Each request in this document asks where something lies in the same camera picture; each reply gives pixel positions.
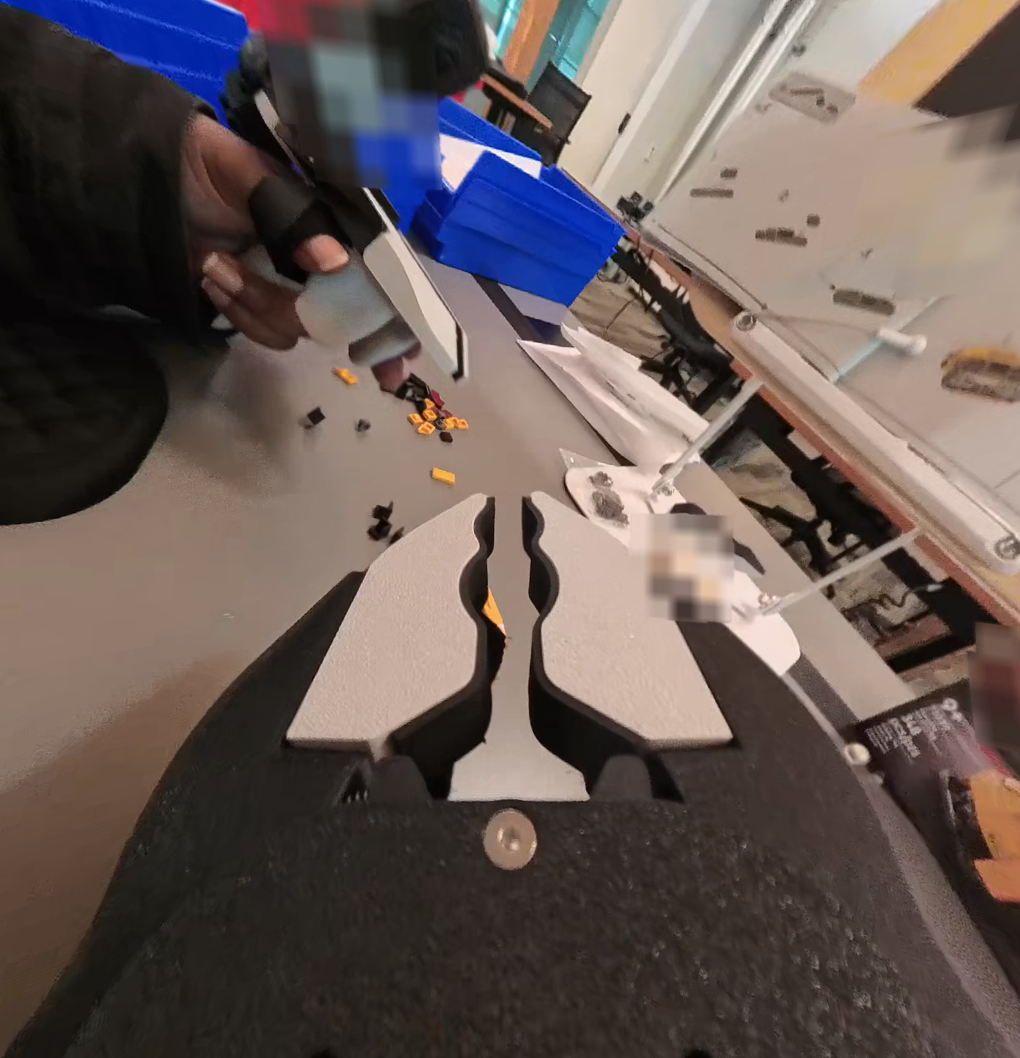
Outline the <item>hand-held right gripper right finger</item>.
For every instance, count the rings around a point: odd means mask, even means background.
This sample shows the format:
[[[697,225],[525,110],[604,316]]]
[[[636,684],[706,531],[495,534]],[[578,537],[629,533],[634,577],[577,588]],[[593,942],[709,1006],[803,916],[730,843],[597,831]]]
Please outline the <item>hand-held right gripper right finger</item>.
[[[668,754],[733,738],[682,631],[652,615],[625,544],[552,496],[522,498],[521,534],[533,734],[588,792],[677,792]]]

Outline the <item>black office chair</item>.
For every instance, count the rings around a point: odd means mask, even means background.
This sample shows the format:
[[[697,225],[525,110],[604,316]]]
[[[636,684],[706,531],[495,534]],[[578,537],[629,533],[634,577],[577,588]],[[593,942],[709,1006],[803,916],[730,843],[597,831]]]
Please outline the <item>black office chair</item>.
[[[541,157],[544,167],[555,166],[590,99],[591,96],[560,72],[555,63],[548,62],[528,101],[549,120],[550,127],[529,118],[524,125],[515,126],[516,139]]]

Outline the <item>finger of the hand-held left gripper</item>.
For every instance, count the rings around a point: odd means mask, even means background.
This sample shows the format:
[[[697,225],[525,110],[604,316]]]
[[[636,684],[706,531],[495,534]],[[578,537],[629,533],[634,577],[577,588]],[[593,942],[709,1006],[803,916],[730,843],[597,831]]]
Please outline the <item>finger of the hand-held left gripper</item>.
[[[363,188],[361,196],[375,225],[374,237],[361,251],[364,264],[422,349],[451,379],[463,381],[469,366],[465,329],[422,258],[398,231],[384,193]]]

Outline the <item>pile of small lego pieces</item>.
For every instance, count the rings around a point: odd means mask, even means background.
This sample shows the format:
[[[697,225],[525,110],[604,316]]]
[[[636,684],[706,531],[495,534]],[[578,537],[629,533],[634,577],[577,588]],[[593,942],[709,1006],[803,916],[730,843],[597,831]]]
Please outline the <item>pile of small lego pieces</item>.
[[[393,395],[408,406],[407,421],[419,436],[437,437],[450,444],[457,434],[471,428],[465,416],[452,411],[442,393],[416,373],[405,377]]]

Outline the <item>clear bag of black parts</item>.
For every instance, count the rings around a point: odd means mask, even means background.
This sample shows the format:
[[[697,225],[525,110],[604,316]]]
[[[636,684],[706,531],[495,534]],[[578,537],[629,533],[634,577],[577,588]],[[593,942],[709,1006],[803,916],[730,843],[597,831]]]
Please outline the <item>clear bag of black parts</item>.
[[[632,466],[601,462],[563,446],[564,489],[576,509],[614,535],[627,531],[635,514],[649,511],[651,479]]]

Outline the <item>wooden post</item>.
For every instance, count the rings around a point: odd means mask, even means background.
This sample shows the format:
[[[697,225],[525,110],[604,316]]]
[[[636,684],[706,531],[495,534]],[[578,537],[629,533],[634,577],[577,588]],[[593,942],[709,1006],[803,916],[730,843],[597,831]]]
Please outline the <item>wooden post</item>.
[[[526,83],[555,17],[559,1],[522,1],[514,31],[505,47],[503,63],[518,83]]]

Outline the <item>person's left hand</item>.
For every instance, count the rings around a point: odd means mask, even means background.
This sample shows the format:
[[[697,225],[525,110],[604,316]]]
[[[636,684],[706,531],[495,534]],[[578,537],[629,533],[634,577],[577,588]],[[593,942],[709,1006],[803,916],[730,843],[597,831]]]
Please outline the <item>person's left hand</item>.
[[[296,294],[243,260],[257,241],[249,211],[252,191],[280,170],[277,161],[215,118],[193,113],[181,164],[192,273],[212,305],[244,336],[269,349],[290,350],[309,336]]]

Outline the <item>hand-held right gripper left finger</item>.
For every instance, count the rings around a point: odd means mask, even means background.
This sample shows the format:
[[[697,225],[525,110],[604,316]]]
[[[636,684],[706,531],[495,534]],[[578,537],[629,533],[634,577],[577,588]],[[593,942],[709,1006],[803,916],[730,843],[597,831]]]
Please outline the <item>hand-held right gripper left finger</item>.
[[[506,635],[490,606],[495,498],[467,496],[377,557],[287,730],[300,750],[405,758],[452,789],[489,732]]]

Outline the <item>lego set box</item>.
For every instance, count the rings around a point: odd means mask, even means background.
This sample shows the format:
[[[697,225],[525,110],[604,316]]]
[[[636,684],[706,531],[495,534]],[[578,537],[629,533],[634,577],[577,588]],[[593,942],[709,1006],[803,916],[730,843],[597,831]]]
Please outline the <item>lego set box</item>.
[[[1020,778],[976,736],[965,681],[850,734],[910,819],[1020,998]]]

